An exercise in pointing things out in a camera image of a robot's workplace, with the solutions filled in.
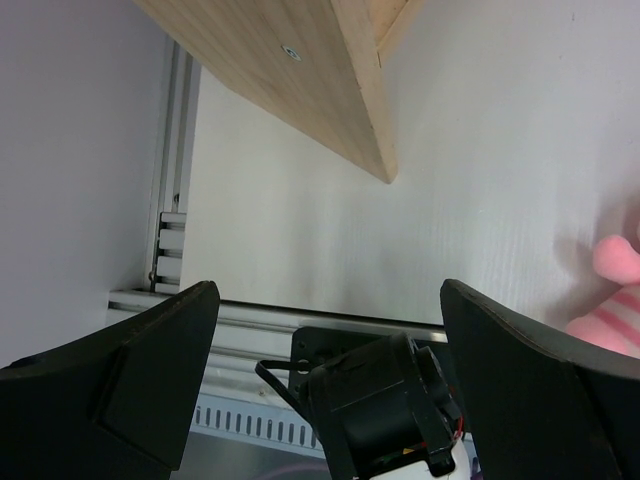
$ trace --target wooden shelf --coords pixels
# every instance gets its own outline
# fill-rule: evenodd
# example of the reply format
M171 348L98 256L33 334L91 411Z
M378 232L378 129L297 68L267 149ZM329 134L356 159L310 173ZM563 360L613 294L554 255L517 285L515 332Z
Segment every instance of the wooden shelf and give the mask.
M382 79L423 0L135 0L239 95L390 183Z

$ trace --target striped plush toy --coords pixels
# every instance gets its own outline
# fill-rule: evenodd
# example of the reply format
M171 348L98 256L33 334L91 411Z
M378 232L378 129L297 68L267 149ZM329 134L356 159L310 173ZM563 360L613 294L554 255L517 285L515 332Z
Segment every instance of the striped plush toy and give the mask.
M622 289L584 317L572 320L567 333L640 358L640 254L626 239L613 235L596 246L593 266L598 274L622 285Z

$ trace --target white wall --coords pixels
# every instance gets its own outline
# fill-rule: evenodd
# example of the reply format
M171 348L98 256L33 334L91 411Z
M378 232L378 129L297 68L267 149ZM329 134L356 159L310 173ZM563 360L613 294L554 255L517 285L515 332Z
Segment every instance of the white wall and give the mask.
M638 18L635 0L426 2L385 65L391 186L203 72L183 286L440 322L454 277L553 325L586 312L612 288L591 246L640 219Z
M1 10L0 366L141 282L165 45L130 0Z

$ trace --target metal frame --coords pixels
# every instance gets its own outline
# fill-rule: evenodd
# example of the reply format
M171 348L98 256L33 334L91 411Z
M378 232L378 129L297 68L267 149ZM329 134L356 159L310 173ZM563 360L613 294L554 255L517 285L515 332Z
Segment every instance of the metal frame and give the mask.
M175 295L180 290L184 228L184 213L160 214L155 249L155 263L151 275L152 292Z
M200 65L167 37L164 53L161 111L147 225L145 275L142 286L153 290L156 280L162 212L186 213L193 136L200 88Z
M167 298L169 295L135 290L111 292L107 323L125 320ZM311 427L254 373L258 360L288 360L293 333L304 326L379 335L402 330L415 338L446 342L446 335L438 326L425 328L415 323L223 302L191 430L323 457L321 446L312 440ZM275 374L285 385L288 383L286 372ZM250 422L257 421L257 418L262 419L265 428L271 422L277 427L278 433L256 430L257 424L252 427ZM280 429L284 429L283 434L279 433Z

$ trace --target screw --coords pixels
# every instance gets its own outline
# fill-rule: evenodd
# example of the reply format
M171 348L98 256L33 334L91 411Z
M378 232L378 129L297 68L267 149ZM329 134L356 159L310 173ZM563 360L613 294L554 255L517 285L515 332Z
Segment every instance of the screw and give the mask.
M286 52L287 55L293 58L296 62L302 61L302 57L298 55L298 52L296 52L293 48L287 47L286 45L282 45L282 49Z
M309 360L302 359L302 360L299 360L298 363L306 363L306 364L308 364ZM307 375L309 372L308 371L304 371L304 370L298 370L298 373L300 375Z

